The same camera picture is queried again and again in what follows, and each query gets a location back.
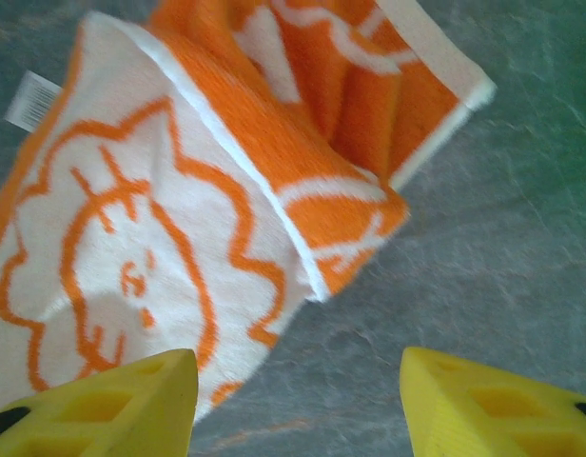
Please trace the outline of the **bright orange white print towel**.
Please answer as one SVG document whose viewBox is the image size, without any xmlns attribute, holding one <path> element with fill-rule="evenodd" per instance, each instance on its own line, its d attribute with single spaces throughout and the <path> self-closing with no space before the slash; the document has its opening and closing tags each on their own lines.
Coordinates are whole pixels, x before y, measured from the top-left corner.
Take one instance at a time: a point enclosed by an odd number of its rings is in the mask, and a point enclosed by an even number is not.
<svg viewBox="0 0 586 457">
<path fill-rule="evenodd" d="M 494 92 L 418 0 L 88 14 L 0 191 L 0 408 L 190 348 L 206 416 L 400 229 L 400 188 Z"/>
</svg>

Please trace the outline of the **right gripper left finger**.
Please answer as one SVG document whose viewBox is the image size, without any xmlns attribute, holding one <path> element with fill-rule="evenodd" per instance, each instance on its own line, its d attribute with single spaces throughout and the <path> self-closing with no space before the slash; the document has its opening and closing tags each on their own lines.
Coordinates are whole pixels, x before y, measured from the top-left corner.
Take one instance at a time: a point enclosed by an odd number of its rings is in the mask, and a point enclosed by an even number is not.
<svg viewBox="0 0 586 457">
<path fill-rule="evenodd" d="M 0 457 L 187 457 L 196 357 L 173 349 L 0 410 Z"/>
</svg>

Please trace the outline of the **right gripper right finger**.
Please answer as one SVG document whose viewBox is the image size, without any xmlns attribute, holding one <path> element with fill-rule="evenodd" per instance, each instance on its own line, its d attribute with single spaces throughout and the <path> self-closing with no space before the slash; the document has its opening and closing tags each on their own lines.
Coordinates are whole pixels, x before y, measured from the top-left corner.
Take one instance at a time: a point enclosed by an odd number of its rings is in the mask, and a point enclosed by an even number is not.
<svg viewBox="0 0 586 457">
<path fill-rule="evenodd" d="M 406 348 L 414 457 L 586 457 L 586 395 L 429 348 Z"/>
</svg>

